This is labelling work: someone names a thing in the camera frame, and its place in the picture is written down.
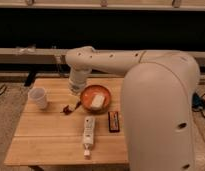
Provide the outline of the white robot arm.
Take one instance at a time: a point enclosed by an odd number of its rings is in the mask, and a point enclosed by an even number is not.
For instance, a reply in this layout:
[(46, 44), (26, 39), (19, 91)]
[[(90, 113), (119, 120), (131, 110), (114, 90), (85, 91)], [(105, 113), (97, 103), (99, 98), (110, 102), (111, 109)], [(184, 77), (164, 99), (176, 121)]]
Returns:
[(130, 171), (195, 171), (192, 96), (200, 79), (193, 56), (175, 50), (66, 53), (70, 89), (78, 93), (93, 70), (124, 77), (120, 107)]

